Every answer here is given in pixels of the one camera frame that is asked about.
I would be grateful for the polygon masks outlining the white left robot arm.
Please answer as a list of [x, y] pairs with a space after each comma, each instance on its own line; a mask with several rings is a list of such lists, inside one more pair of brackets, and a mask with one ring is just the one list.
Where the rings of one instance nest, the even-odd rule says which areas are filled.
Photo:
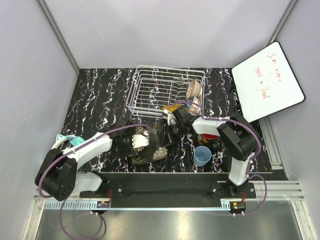
[[97, 198], [108, 193], [103, 178], [94, 172], [78, 173], [78, 170], [96, 156], [119, 147], [116, 139], [125, 140], [123, 135], [132, 128], [146, 128], [145, 124], [130, 124], [105, 128], [91, 138], [63, 151], [53, 147], [47, 152], [36, 175], [35, 184], [42, 198], [66, 200], [72, 193], [91, 192]]

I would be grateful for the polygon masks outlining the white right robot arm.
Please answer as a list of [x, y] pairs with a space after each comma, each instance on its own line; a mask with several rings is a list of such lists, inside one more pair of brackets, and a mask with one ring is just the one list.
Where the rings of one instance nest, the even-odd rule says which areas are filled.
[[244, 183], [249, 179], [249, 166], [261, 151], [261, 137], [240, 114], [231, 117], [206, 117], [192, 115], [183, 105], [175, 110], [163, 110], [167, 123], [178, 133], [218, 136], [231, 155], [228, 174], [228, 195], [239, 198], [245, 192]]

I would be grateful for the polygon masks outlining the black floral square plate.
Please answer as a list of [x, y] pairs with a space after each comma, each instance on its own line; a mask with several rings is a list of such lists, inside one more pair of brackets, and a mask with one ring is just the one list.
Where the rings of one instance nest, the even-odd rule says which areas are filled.
[[148, 140], [148, 145], [142, 145], [134, 149], [136, 155], [131, 156], [130, 163], [133, 166], [144, 165], [162, 160], [168, 156], [168, 148], [174, 143], [169, 131], [169, 126], [164, 121], [149, 126], [152, 133], [148, 133], [146, 127], [135, 127], [135, 135], [143, 135]]

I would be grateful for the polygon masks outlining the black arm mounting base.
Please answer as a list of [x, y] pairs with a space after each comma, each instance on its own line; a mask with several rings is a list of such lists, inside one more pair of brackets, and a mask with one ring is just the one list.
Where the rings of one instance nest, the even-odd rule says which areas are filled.
[[100, 192], [81, 192], [80, 197], [127, 198], [133, 195], [200, 195], [212, 198], [254, 199], [253, 183], [232, 186], [226, 173], [95, 172], [104, 182]]

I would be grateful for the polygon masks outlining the blue triangle patterned bowl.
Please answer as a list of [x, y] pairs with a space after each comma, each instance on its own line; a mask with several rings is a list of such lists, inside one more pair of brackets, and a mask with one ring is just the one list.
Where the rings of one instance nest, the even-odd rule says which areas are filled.
[[186, 104], [186, 108], [188, 109], [188, 113], [191, 115], [198, 115], [201, 111], [199, 105], [200, 102], [197, 97], [193, 96], [188, 100], [189, 103]]

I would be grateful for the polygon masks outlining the yellow patterned round plate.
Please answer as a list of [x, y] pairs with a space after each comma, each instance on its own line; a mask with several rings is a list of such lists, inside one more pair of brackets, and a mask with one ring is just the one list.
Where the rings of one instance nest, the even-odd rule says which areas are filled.
[[167, 106], [163, 106], [162, 107], [162, 111], [165, 114], [168, 113], [173, 113], [174, 111], [176, 111], [178, 108], [183, 107], [184, 109], [186, 109], [186, 106], [183, 104], [176, 104], [176, 105], [167, 105]]

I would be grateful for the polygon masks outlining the brown white patterned bowl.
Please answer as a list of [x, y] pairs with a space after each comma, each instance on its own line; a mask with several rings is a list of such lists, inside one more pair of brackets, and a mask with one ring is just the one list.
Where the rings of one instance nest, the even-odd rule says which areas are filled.
[[186, 92], [186, 98], [191, 99], [193, 97], [199, 98], [202, 93], [202, 86], [198, 80], [192, 80]]

